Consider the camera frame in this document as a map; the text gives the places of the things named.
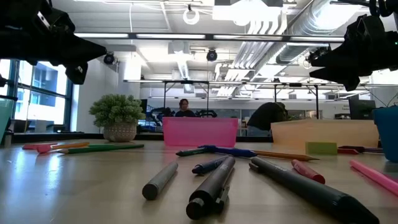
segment green sticky note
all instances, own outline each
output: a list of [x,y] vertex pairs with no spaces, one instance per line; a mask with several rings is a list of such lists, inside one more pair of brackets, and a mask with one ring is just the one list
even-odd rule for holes
[[306,142],[307,154],[337,155],[337,143],[335,142]]

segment woman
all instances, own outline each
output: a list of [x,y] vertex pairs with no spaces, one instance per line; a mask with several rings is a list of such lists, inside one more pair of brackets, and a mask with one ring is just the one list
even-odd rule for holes
[[191,118],[196,117],[194,112],[192,112],[191,110],[188,109],[188,105],[189,105],[189,103],[188,103],[187,99],[180,100],[180,111],[177,112],[175,114],[175,116],[176,117],[186,116],[186,117],[191,117]]

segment pink box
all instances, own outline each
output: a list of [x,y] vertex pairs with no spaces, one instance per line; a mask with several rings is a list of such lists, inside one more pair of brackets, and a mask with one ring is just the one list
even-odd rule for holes
[[163,118],[166,146],[234,147],[237,130],[237,118]]

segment green plant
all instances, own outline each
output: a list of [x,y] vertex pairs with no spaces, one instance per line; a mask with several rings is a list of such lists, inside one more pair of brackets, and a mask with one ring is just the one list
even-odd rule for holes
[[139,119],[146,117],[141,112],[141,100],[135,100],[131,95],[104,95],[90,108],[90,114],[95,116],[94,125],[97,127],[115,123],[137,123]]

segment potted plant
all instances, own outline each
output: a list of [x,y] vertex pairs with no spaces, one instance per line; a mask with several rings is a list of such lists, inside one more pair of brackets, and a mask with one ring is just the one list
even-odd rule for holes
[[95,116],[94,125],[104,127],[104,138],[111,142],[132,141],[137,134],[138,120],[146,117],[141,100],[131,95],[104,95],[94,102],[90,114]]

